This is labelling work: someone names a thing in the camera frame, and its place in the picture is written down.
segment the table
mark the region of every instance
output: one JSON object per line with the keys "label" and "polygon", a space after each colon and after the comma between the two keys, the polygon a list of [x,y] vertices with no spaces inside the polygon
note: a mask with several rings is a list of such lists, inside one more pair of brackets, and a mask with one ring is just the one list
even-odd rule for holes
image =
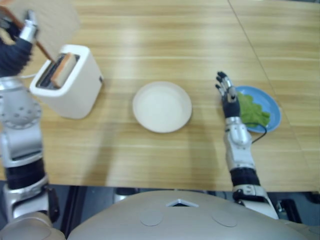
{"label": "table", "polygon": [[[222,70],[234,84],[260,88],[280,105],[279,128],[252,146],[261,184],[267,191],[319,189],[320,118],[314,104],[319,99],[319,28],[314,21],[320,5],[73,2],[82,29],[71,43],[91,49],[105,84],[82,120],[62,118],[41,104],[44,160],[52,184],[230,191],[225,123],[214,87]],[[37,72],[44,60],[36,49],[24,74]],[[176,83],[190,95],[193,115],[181,130],[152,133],[135,120],[132,99],[154,81]]]}

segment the robotic hand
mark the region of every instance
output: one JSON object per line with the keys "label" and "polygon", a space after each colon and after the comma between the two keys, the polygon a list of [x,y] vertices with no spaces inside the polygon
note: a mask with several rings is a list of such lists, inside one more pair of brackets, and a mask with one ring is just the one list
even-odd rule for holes
{"label": "robotic hand", "polygon": [[252,137],[240,118],[237,91],[230,78],[222,71],[216,77],[225,116],[224,143],[226,161],[231,174],[234,200],[249,209],[278,219],[267,192],[260,185],[255,162],[251,155]]}
{"label": "robotic hand", "polygon": [[7,31],[15,44],[7,45],[0,38],[0,78],[18,75],[30,61],[31,50],[36,41],[38,24],[35,13],[28,10],[24,27],[19,28],[0,12],[0,28]]}

